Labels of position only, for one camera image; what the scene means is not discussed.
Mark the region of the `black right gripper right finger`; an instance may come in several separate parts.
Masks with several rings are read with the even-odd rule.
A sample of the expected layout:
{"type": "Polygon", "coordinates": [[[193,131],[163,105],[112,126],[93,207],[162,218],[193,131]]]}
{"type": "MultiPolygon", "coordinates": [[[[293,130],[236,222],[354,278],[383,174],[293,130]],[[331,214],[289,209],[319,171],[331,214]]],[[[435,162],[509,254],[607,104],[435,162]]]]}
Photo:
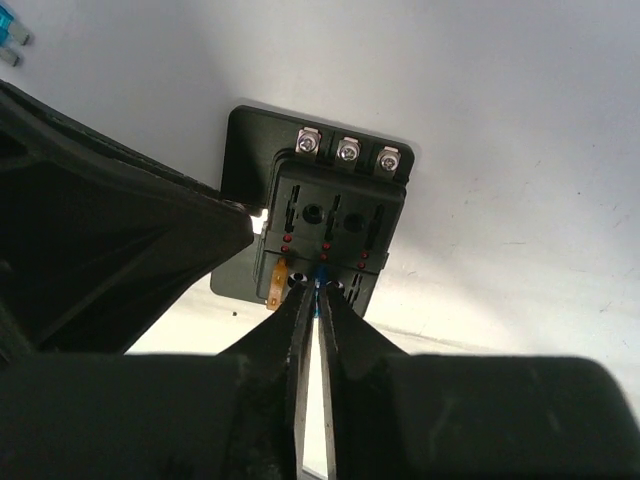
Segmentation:
{"type": "Polygon", "coordinates": [[[635,479],[639,428],[580,357],[411,355],[318,293],[333,479],[635,479]]]}

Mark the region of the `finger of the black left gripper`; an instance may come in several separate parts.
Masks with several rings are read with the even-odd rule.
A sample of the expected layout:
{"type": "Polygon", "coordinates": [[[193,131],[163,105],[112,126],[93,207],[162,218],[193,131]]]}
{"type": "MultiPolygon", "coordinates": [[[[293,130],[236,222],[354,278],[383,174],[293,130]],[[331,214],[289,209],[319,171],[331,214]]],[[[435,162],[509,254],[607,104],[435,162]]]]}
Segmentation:
{"type": "Polygon", "coordinates": [[[217,190],[1,86],[1,351],[122,353],[252,243],[217,190]]]}

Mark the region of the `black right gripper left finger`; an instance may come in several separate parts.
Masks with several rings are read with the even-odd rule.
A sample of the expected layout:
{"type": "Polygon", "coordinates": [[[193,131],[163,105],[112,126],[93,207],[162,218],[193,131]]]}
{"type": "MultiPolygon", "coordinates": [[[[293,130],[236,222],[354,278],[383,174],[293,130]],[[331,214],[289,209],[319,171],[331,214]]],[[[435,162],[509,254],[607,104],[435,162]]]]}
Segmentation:
{"type": "Polygon", "coordinates": [[[40,354],[1,375],[5,479],[295,479],[314,290],[226,350],[40,354]]]}

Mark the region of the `blue blade fuse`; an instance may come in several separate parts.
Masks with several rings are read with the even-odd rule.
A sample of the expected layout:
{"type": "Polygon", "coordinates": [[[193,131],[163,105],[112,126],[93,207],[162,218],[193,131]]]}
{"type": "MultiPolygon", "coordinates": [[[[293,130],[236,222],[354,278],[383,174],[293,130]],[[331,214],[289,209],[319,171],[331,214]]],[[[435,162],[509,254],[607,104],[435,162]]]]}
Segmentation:
{"type": "Polygon", "coordinates": [[[317,267],[314,273],[314,318],[320,317],[320,291],[327,283],[327,268],[324,265],[317,267]]]}
{"type": "Polygon", "coordinates": [[[24,46],[31,38],[30,31],[6,7],[1,6],[1,60],[16,67],[20,63],[20,56],[12,50],[10,43],[24,46]]]}

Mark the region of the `black fuse box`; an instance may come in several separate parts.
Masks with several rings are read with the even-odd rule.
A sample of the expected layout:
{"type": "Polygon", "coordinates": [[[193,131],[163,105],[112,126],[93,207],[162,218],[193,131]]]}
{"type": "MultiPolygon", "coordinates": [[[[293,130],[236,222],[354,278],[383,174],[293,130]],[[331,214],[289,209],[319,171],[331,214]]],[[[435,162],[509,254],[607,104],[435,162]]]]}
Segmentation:
{"type": "Polygon", "coordinates": [[[228,117],[220,193],[264,222],[253,243],[216,268],[213,293],[277,303],[300,280],[335,281],[365,314],[389,256],[415,161],[405,143],[238,106],[228,117]]]}

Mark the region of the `orange fuse in box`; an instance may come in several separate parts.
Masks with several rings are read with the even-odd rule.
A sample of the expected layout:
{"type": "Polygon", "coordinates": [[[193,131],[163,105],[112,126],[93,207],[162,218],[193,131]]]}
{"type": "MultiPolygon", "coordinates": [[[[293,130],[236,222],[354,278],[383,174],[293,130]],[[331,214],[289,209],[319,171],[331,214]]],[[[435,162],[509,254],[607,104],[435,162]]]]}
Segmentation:
{"type": "Polygon", "coordinates": [[[288,281],[288,267],[284,257],[277,260],[271,275],[266,307],[270,311],[277,310],[284,296],[284,290],[288,281]]]}

